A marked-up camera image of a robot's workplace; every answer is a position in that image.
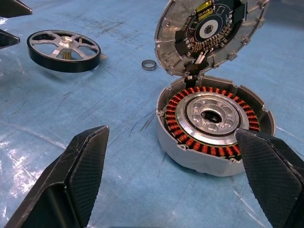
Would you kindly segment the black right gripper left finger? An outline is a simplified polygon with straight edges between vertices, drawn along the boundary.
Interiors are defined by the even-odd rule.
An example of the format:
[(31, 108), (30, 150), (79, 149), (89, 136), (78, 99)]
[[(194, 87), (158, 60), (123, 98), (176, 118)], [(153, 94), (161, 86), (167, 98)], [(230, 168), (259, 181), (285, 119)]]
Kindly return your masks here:
[(109, 126), (73, 137), (4, 228), (86, 228), (101, 184)]

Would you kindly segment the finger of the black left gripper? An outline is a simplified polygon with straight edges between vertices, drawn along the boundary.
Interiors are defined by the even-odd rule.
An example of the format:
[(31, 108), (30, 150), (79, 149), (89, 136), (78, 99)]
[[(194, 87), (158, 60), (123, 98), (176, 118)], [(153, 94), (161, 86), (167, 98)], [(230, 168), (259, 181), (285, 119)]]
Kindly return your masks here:
[(32, 9), (20, 0), (0, 0), (0, 17), (13, 18), (31, 14)]
[(16, 37), (2, 29), (0, 29), (0, 49), (16, 45), (20, 42), (20, 38)]

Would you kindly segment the silver motor housing copper windings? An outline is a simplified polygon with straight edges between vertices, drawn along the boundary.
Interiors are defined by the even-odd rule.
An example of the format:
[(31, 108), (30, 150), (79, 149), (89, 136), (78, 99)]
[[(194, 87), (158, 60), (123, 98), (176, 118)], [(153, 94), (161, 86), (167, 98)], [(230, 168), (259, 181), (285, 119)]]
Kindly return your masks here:
[(203, 76), (178, 79), (156, 105), (161, 148), (179, 165), (218, 177), (244, 171), (237, 129), (275, 135), (265, 102), (247, 87)]

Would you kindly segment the black finned gear part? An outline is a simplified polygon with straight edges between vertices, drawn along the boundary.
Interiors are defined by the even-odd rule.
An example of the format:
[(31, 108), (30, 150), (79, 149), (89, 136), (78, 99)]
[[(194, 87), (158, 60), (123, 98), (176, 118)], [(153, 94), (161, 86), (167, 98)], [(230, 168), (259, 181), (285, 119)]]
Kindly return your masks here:
[(270, 0), (169, 0), (155, 54), (172, 76), (197, 76), (232, 61), (265, 22)]

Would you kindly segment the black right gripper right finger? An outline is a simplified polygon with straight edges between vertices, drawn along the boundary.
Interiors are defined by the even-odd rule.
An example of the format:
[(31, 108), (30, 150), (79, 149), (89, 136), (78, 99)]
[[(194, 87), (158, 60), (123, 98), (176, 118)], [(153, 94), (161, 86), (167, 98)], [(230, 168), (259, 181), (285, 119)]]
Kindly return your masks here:
[(248, 183), (273, 228), (304, 228), (304, 161), (281, 139), (237, 129)]

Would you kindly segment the black rotor ring silver spokes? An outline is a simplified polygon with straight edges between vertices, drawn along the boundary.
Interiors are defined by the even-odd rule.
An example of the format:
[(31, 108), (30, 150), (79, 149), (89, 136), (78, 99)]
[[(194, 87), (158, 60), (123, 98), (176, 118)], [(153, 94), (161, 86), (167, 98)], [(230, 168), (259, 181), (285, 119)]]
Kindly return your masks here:
[(65, 73), (82, 73), (96, 68), (101, 48), (92, 39), (65, 30), (42, 30), (27, 38), (29, 57), (38, 65)]

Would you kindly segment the blue table mat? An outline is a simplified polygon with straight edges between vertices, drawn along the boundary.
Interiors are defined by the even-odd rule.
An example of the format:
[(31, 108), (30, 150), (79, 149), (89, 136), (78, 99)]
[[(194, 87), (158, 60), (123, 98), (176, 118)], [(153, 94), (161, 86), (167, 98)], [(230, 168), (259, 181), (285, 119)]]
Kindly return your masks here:
[[(174, 80), (155, 60), (154, 33), (168, 0), (23, 0), (33, 13), (0, 18), (20, 43), (0, 49), (0, 228), (72, 138), (110, 128), (88, 228), (272, 228), (244, 173), (186, 169), (161, 149), (156, 103)], [(27, 38), (67, 30), (93, 39), (100, 65), (67, 74), (28, 55)]]

